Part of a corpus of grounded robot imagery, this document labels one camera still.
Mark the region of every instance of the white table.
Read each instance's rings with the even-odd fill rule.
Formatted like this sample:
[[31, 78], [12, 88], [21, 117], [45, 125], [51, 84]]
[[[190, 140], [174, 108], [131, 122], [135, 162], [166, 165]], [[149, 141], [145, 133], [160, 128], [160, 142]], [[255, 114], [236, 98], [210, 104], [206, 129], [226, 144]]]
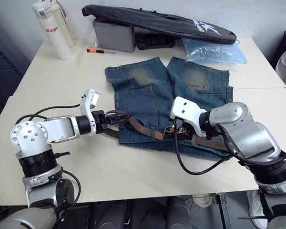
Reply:
[[[248, 64], [216, 68], [230, 70], [230, 85], [235, 87], [234, 101], [246, 103], [254, 119], [263, 123], [286, 150], [284, 84], [251, 39], [241, 39], [241, 42]], [[155, 56], [160, 56], [167, 65], [173, 55], [184, 56], [178, 48], [116, 55], [86, 53], [85, 48], [84, 42], [76, 42], [75, 57], [58, 61], [45, 42], [14, 96], [9, 98], [0, 116], [0, 205], [26, 204], [21, 182], [23, 172], [14, 155], [17, 149], [10, 143], [10, 130], [20, 116], [52, 105], [77, 104], [83, 91], [90, 86], [101, 93], [96, 109], [111, 110], [114, 108], [114, 94], [105, 80], [105, 67]], [[45, 116], [68, 114], [79, 115], [80, 111], [73, 108], [44, 112]], [[235, 159], [224, 162], [207, 174], [192, 176], [182, 170], [175, 154], [119, 146], [116, 139], [106, 135], [82, 136], [52, 145], [54, 152], [71, 152], [71, 155], [59, 158], [58, 163], [81, 181], [79, 202], [257, 188], [253, 175], [239, 166]], [[214, 163], [207, 159], [182, 157], [185, 165], [194, 171], [201, 171]]]
[[[230, 71], [229, 85], [235, 89], [285, 87], [269, 62], [251, 38], [241, 38], [240, 47], [248, 59], [247, 64], [213, 65]], [[85, 88], [94, 88], [100, 93], [113, 92], [106, 81], [105, 68], [116, 67], [160, 57], [165, 66], [175, 57], [185, 58], [183, 47], [151, 49], [133, 53], [115, 51], [116, 54], [86, 52], [87, 42], [76, 41], [72, 48], [74, 56], [58, 61], [49, 42], [44, 42], [25, 73], [14, 95], [25, 94], [81, 94]]]

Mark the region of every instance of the black cable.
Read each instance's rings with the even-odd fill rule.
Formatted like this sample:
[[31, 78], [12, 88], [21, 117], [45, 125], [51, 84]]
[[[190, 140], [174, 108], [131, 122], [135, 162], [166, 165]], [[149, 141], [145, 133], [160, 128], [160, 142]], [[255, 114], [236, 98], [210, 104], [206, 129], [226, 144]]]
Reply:
[[77, 178], [73, 173], [70, 173], [70, 172], [68, 172], [68, 171], [66, 171], [66, 170], [64, 170], [64, 169], [62, 170], [62, 172], [65, 173], [65, 174], [70, 175], [70, 176], [76, 181], [77, 186], [78, 186], [78, 193], [77, 193], [76, 199], [75, 199], [75, 201], [71, 204], [71, 206], [69, 207], [69, 209], [70, 209], [70, 208], [72, 208], [72, 207], [74, 206], [74, 204], [76, 204], [76, 202], [78, 201], [78, 199], [79, 199], [79, 197], [80, 197], [80, 194], [81, 194], [82, 187], [81, 187], [80, 181], [78, 180], [78, 178]]
[[245, 158], [242, 158], [241, 156], [239, 156], [237, 153], [234, 152], [234, 150], [231, 148], [231, 145], [229, 145], [229, 140], [228, 138], [226, 137], [225, 134], [220, 134], [224, 137], [224, 142], [225, 142], [225, 147], [227, 148], [227, 150], [229, 151], [229, 154], [231, 154], [232, 156], [236, 157], [238, 160], [242, 161], [242, 162], [245, 162], [247, 164], [250, 164], [250, 165], [254, 165], [254, 166], [272, 166], [278, 162], [281, 162], [283, 161], [285, 158], [284, 157], [279, 157], [279, 158], [276, 158], [272, 161], [266, 161], [266, 162], [258, 162], [258, 161], [252, 161], [252, 160], [248, 160], [248, 159], [245, 159]]
[[207, 168], [207, 169], [205, 169], [205, 170], [203, 170], [203, 171], [201, 171], [201, 172], [192, 172], [192, 171], [188, 170], [188, 169], [184, 166], [184, 164], [183, 164], [183, 162], [182, 162], [182, 160], [181, 160], [180, 153], [179, 153], [179, 148], [178, 148], [177, 132], [174, 132], [174, 139], [175, 139], [174, 143], [175, 143], [175, 148], [176, 148], [176, 154], [177, 154], [178, 161], [179, 161], [181, 167], [183, 168], [183, 170], [184, 170], [185, 172], [187, 172], [188, 174], [191, 174], [191, 175], [201, 175], [201, 174], [207, 173], [207, 172], [211, 171], [213, 168], [215, 168], [216, 166], [220, 165], [221, 163], [223, 163], [223, 162], [226, 161], [226, 160], [229, 160], [229, 159], [232, 157], [231, 155], [226, 156], [226, 157], [220, 159], [219, 161], [217, 161], [217, 162], [216, 162], [214, 165], [212, 165], [211, 167], [209, 167], [209, 168]]
[[42, 116], [42, 115], [38, 115], [38, 114], [27, 114], [27, 115], [24, 115], [24, 116], [20, 117], [20, 118], [17, 120], [16, 125], [17, 125], [18, 123], [20, 123], [20, 122], [22, 121], [22, 119], [27, 118], [27, 117], [31, 117], [31, 118], [37, 117], [37, 118], [48, 119], [47, 117]]
[[56, 108], [75, 108], [75, 107], [78, 107], [80, 106], [80, 104], [76, 104], [76, 105], [73, 105], [73, 106], [50, 106], [50, 107], [47, 107], [47, 108], [44, 108], [38, 112], [36, 112], [34, 115], [38, 115], [40, 114], [41, 112], [44, 112], [44, 111], [47, 111], [47, 110], [50, 110], [50, 109], [56, 109]]

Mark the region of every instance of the denim shorts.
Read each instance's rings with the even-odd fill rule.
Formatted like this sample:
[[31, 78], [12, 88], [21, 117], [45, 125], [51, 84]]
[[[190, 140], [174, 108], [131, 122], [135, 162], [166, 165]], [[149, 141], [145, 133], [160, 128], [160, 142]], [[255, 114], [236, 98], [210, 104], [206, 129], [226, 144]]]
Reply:
[[[197, 103], [209, 111], [232, 101], [229, 71], [220, 71], [173, 57], [167, 68], [159, 58], [108, 67], [107, 81], [114, 88], [115, 109], [130, 113], [144, 126], [163, 132], [172, 125], [170, 110], [176, 96]], [[136, 148], [174, 152], [174, 141], [159, 141], [136, 132], [129, 124], [120, 125], [119, 144]], [[227, 153], [179, 141], [182, 154], [220, 159]]]

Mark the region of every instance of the white wall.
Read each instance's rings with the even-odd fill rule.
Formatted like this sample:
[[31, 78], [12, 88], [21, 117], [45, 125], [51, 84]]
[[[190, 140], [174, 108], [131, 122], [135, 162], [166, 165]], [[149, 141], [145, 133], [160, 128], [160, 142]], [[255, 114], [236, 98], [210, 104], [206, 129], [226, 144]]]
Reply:
[[[36, 0], [0, 0], [0, 37], [23, 61], [32, 61], [46, 39], [30, 5]], [[267, 59], [286, 30], [286, 0], [60, 0], [68, 11], [76, 39], [92, 33], [92, 16], [83, 17], [89, 4], [143, 8], [212, 23], [252, 37]]]

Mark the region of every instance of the screwdriver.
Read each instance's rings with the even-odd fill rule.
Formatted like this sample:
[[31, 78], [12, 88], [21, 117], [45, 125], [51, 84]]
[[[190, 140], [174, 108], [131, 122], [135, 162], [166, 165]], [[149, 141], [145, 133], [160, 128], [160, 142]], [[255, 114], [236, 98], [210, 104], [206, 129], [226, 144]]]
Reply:
[[114, 53], [115, 54], [115, 52], [107, 52], [107, 51], [104, 51], [104, 50], [95, 50], [95, 49], [87, 49], [87, 52]]

